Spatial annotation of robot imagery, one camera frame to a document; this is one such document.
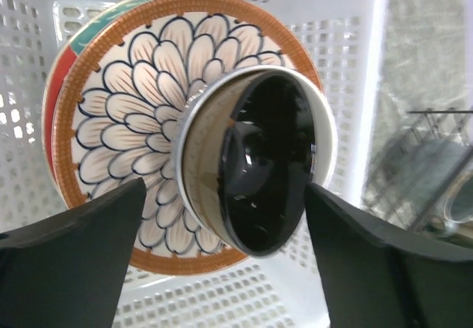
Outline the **black brown bowl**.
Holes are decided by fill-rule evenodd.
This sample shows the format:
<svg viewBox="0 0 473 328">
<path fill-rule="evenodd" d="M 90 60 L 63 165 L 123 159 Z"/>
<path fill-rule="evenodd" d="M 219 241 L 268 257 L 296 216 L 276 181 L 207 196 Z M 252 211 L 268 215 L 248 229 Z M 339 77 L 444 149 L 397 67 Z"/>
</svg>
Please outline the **black brown bowl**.
<svg viewBox="0 0 473 328">
<path fill-rule="evenodd" d="M 253 257 L 292 235 L 313 178 L 315 126 L 302 85 L 263 70 L 216 88 L 183 145 L 182 179 L 196 217 Z"/>
</svg>

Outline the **red teal flower plate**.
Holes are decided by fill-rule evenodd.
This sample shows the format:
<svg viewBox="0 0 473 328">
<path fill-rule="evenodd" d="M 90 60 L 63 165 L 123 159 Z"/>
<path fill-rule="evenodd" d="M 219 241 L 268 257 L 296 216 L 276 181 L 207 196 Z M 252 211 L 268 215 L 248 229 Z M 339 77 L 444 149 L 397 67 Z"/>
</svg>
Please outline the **red teal flower plate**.
<svg viewBox="0 0 473 328">
<path fill-rule="evenodd" d="M 42 146 L 47 161 L 47 169 L 53 180 L 55 179 L 52 161 L 53 118 L 55 105 L 65 77 L 81 52 L 105 27 L 122 14 L 148 1 L 151 0 L 122 0 L 100 11 L 99 14 L 85 23 L 56 55 L 45 83 L 41 113 Z"/>
</svg>

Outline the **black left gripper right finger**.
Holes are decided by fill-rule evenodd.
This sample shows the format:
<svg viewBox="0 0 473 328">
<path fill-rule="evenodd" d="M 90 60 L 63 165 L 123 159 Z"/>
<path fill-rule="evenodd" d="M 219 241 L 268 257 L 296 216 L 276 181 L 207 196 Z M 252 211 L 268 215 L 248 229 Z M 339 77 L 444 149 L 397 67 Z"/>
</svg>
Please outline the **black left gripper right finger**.
<svg viewBox="0 0 473 328">
<path fill-rule="evenodd" d="M 331 327 L 471 327 L 472 250 L 304 190 Z"/>
</svg>

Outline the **white top bowl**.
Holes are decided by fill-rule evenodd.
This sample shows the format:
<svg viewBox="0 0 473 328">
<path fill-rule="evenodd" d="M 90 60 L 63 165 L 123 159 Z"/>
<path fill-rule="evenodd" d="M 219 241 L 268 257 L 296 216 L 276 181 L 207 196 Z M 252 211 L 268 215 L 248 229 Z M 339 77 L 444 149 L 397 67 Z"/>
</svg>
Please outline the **white top bowl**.
<svg viewBox="0 0 473 328">
<path fill-rule="evenodd" d="M 310 104 L 310 111 L 315 126 L 316 154 L 313 162 L 312 181 L 326 188 L 333 177 L 338 152 L 336 122 L 326 97 L 314 82 L 309 80 L 302 73 L 284 66 L 256 65 L 226 72 L 215 81 L 204 84 L 197 94 L 189 98 L 182 116 L 180 116 L 177 121 L 177 134 L 171 143 L 174 180 L 177 183 L 178 194 L 181 196 L 185 208 L 191 212 L 191 215 L 195 218 L 197 223 L 208 230 L 211 226 L 205 224 L 203 218 L 198 215 L 191 206 L 183 179 L 183 154 L 189 129 L 202 108 L 202 105 L 220 87 L 242 76 L 258 72 L 279 72 L 283 75 L 289 75 L 295 78 L 295 80 L 302 85 Z"/>
</svg>

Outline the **white bottom plate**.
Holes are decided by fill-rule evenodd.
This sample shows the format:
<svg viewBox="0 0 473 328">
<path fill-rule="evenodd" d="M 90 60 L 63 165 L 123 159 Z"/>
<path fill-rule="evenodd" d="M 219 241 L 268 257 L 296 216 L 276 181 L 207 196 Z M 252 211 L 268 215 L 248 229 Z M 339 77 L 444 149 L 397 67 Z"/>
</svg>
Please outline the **white bottom plate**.
<svg viewBox="0 0 473 328">
<path fill-rule="evenodd" d="M 52 161 L 67 206 L 142 178 L 134 267 L 195 275 L 243 261 L 184 206 L 171 146 L 190 97 L 226 72 L 260 64 L 320 84 L 299 39 L 243 0 L 151 0 L 117 17 L 80 53 L 56 104 Z"/>
</svg>

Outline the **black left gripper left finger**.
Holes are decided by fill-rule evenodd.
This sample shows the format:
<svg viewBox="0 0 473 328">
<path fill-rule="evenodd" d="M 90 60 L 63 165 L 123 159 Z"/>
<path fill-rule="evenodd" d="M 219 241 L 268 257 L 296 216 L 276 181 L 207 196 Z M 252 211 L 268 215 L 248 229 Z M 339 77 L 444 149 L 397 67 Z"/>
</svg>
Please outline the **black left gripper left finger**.
<svg viewBox="0 0 473 328">
<path fill-rule="evenodd" d="M 146 199 L 142 179 L 1 234 L 2 327 L 110 327 Z"/>
</svg>

